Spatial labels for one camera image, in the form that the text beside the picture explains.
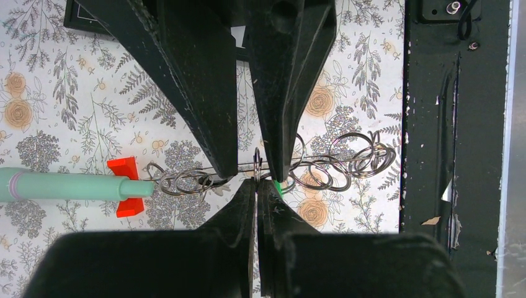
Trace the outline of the green key tag with key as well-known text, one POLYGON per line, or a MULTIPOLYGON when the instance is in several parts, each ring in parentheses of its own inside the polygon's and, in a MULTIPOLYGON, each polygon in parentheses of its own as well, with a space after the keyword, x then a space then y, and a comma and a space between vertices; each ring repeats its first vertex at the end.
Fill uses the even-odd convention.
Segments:
POLYGON ((283 189, 280 182, 273 180, 274 186, 278 192, 278 195, 282 198, 283 197, 283 189))

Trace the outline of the silver carabiner keyring with chain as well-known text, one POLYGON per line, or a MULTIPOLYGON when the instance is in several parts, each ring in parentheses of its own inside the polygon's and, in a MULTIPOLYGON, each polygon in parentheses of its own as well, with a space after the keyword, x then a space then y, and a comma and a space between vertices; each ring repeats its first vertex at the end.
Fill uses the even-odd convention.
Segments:
MULTIPOLYGON (((345 133, 335 138, 329 150, 320 155, 307 155, 305 141, 300 135, 296 136, 296 140, 300 143, 301 151, 298 157, 292 158, 285 181, 281 183, 283 194, 292 192, 297 186, 313 191, 345 192, 350 189, 353 179, 371 178, 396 161, 396 150, 382 143, 378 132, 345 133), (365 148, 355 153, 333 150, 348 138, 365 141, 365 148)), ((204 190, 197 182, 203 175, 218 175, 213 168, 168 171, 151 161, 144 171, 148 175, 147 181, 155 183, 158 191, 169 196, 205 195, 208 191, 222 187, 204 190)))

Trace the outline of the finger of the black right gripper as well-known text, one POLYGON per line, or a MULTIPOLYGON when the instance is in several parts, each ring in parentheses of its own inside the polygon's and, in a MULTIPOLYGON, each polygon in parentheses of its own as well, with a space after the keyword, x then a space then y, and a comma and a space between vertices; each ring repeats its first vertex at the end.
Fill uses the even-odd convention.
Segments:
POLYGON ((201 1, 81 1, 184 119, 221 178, 238 172, 235 40, 201 1))
POLYGON ((271 176, 291 167, 301 115, 337 32, 334 1, 245 1, 249 67, 271 176))

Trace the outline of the black key tag with key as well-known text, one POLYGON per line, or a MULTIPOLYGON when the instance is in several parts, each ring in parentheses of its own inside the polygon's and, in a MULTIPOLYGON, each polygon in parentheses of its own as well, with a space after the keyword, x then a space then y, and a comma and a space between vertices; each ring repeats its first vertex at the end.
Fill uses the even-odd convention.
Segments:
POLYGON ((221 178, 216 174, 206 174, 198 178, 197 182, 204 190, 220 187, 228 183, 233 177, 221 178))

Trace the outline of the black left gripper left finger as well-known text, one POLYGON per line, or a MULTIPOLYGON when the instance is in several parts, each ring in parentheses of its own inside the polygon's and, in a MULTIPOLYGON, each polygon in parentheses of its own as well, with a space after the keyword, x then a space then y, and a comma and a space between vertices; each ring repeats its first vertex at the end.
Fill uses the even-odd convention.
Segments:
POLYGON ((251 297, 256 182, 195 230, 57 239, 24 297, 251 297))

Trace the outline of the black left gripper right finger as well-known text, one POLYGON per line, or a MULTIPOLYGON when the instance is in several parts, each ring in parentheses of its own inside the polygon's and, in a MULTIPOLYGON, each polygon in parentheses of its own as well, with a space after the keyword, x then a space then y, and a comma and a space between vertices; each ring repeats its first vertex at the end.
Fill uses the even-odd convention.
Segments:
POLYGON ((266 297, 465 297, 442 247, 419 234, 321 233, 262 180, 257 193, 266 297))

